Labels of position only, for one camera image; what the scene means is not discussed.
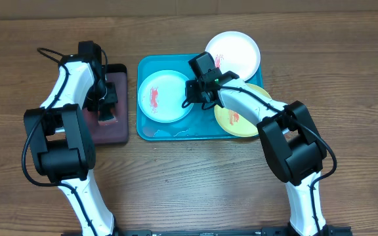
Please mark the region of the green and white sponge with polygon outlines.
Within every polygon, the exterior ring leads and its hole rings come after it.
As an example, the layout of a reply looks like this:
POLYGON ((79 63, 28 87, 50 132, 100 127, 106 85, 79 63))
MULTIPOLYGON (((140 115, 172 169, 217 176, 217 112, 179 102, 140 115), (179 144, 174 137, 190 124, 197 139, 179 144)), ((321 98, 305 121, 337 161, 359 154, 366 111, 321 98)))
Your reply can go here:
POLYGON ((107 125, 112 125, 117 122, 117 117, 116 117, 116 111, 115 109, 110 109, 109 111, 101 111, 98 114, 98 124, 100 126, 107 126, 107 125))

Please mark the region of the yellow-green plate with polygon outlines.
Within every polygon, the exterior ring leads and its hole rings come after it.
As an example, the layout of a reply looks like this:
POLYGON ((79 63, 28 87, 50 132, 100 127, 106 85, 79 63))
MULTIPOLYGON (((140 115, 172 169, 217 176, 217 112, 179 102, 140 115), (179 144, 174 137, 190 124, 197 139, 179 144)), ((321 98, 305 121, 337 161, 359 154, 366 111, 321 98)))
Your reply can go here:
MULTIPOLYGON (((241 102, 241 98, 247 98, 247 103, 249 105, 253 105, 257 113, 261 108, 265 108, 262 103, 246 92, 234 89, 225 89, 224 93, 227 95, 238 95, 238 99, 236 100, 237 102, 241 102)), ((239 113, 228 109, 227 107, 222 108, 218 105, 215 106, 214 113, 217 123, 227 133, 244 138, 258 135, 256 124, 251 123, 239 113)))

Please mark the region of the light blue plate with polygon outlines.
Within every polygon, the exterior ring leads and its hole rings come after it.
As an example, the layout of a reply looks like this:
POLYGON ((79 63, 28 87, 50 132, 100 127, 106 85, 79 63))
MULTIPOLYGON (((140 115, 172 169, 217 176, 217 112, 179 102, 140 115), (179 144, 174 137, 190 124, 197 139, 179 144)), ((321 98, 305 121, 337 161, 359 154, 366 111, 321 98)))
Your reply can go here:
POLYGON ((159 123, 172 123, 181 120, 193 108, 190 104, 182 108, 186 99, 186 82, 183 73, 174 70, 161 70, 143 80, 138 90, 138 105, 143 114, 159 123))

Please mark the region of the white plate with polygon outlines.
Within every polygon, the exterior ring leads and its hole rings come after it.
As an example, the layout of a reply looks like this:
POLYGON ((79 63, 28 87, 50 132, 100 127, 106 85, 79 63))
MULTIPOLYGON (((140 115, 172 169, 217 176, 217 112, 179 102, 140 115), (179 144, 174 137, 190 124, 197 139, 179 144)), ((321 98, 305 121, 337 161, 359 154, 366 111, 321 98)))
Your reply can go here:
POLYGON ((261 53, 256 42, 238 31, 225 31, 214 36, 205 51, 223 73, 232 71, 244 81, 250 80, 261 64, 261 53))

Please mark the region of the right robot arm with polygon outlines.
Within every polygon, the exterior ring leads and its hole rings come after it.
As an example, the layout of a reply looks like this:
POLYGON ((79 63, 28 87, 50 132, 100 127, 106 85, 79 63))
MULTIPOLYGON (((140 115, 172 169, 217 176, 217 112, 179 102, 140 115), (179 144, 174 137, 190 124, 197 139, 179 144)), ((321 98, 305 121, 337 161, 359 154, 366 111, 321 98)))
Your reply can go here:
POLYGON ((214 103, 232 110, 257 127, 266 162, 285 183, 290 204, 290 226, 298 235, 322 235, 319 180, 325 147, 306 106, 275 101, 250 88, 228 71, 210 71, 186 82, 182 106, 214 103))

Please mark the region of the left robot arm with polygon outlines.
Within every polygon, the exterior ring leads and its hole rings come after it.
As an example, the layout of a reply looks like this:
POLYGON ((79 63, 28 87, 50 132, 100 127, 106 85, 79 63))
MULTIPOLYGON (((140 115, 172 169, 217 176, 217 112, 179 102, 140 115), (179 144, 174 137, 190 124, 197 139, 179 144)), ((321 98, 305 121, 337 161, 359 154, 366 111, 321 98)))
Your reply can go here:
POLYGON ((98 110, 109 91, 98 55, 63 55, 58 79, 39 108, 24 114, 22 171, 39 187, 57 187, 81 224, 81 235, 119 235, 95 181, 95 145, 83 109, 98 110))

